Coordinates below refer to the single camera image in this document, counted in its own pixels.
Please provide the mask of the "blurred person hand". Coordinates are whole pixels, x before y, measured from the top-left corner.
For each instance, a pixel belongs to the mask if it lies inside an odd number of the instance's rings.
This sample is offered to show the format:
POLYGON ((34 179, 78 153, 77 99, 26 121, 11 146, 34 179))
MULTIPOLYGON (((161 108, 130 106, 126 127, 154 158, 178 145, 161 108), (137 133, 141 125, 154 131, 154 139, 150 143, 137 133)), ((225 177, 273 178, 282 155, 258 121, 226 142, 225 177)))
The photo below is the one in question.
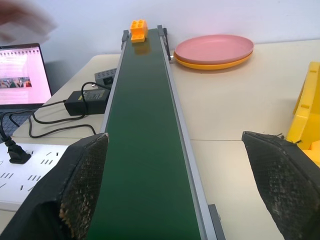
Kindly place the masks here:
POLYGON ((26 28, 43 38, 57 27, 47 11, 23 0, 0 2, 0 27, 8 24, 26 28))

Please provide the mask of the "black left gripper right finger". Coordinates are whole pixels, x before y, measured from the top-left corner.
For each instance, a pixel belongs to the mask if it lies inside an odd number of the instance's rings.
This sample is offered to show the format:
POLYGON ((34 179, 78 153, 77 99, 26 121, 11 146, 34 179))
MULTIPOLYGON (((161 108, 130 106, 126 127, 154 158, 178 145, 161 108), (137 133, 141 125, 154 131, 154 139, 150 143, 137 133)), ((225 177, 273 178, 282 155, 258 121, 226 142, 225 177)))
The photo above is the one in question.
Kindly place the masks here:
POLYGON ((268 212, 286 240, 320 238, 320 168, 279 135, 244 131, 254 180, 268 212))

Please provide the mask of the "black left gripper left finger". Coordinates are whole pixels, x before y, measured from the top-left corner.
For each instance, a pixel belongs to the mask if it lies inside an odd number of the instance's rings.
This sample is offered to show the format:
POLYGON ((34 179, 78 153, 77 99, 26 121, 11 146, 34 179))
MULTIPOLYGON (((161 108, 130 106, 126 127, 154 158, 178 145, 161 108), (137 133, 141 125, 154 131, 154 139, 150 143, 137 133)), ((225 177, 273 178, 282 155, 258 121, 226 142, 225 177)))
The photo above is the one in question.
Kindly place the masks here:
POLYGON ((70 145, 34 186, 0 235, 2 240, 85 240, 98 202, 107 133, 70 145))

